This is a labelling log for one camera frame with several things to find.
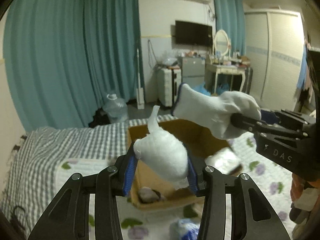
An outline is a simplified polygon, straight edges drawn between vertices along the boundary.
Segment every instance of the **screw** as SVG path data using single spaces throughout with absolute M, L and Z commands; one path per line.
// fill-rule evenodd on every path
M 81 174 L 80 174 L 80 173 L 74 173 L 74 174 L 72 174 L 72 176 L 71 176 L 71 178 L 72 178 L 73 180 L 78 180 L 78 179 L 80 179 L 80 177 L 81 177 Z
M 244 180 L 250 179 L 250 176 L 249 176 L 248 174 L 246 174 L 246 173 L 242 173 L 242 174 L 240 175 L 240 177 L 241 177 L 241 179 L 244 179 Z
M 214 172 L 214 168 L 212 166 L 206 166 L 204 168 L 207 172 Z
M 107 171 L 109 171 L 109 172 L 115 172 L 117 170 L 117 167 L 116 166 L 109 166 L 108 168 L 107 168 Z

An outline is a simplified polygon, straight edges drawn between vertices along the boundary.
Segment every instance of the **vanity table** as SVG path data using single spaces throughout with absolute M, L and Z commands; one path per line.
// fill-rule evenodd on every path
M 209 62 L 206 62 L 205 68 L 206 70 L 210 71 L 212 74 L 215 73 L 215 82 L 214 82 L 214 89 L 213 89 L 214 94 L 217 93 L 217 84 L 218 84 L 219 74 L 231 75 L 230 91 L 232 91 L 234 75 L 242 75 L 240 91 L 243 91 L 244 84 L 246 81 L 246 68 L 237 67 L 237 66 L 216 65 L 216 64 L 210 64 Z
M 237 58 L 232 59 L 230 57 L 231 41 L 227 33 L 224 30 L 217 31 L 213 39 L 214 51 L 220 55 L 221 59 L 226 61 L 238 61 Z M 249 93 L 252 70 L 247 67 L 237 67 L 235 65 L 219 65 L 216 62 L 216 57 L 207 55 L 205 60 L 205 87 L 207 90 L 217 94 L 218 76 L 219 74 L 231 75 L 230 91 L 232 91 L 232 85 L 235 75 L 241 75 L 241 85 L 239 91 Z

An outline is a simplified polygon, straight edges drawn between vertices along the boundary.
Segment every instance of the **plastic bottle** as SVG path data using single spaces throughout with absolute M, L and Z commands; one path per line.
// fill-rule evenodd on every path
M 111 123 L 124 122 L 129 119 L 128 106 L 123 98 L 116 94 L 107 94 L 107 103 L 102 107 Z

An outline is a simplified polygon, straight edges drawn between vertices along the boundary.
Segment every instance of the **blue gripper pad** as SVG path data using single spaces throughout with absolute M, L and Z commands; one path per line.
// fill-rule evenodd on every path
M 195 169 L 192 166 L 192 163 L 190 161 L 190 158 L 188 157 L 188 182 L 189 182 L 189 188 L 192 191 L 193 194 L 196 195 L 198 192 L 198 186 L 197 186 L 197 176 Z
M 135 156 L 130 156 L 128 161 L 128 166 L 124 174 L 124 183 L 123 183 L 124 196 L 127 196 L 129 191 L 131 190 L 137 164 L 138 164 L 138 159 Z

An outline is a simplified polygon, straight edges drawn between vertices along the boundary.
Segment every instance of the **oval mirror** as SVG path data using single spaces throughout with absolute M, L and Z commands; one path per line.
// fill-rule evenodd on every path
M 224 30 L 218 30 L 214 37 L 214 49 L 221 52 L 221 56 L 225 56 L 229 52 L 229 37 Z

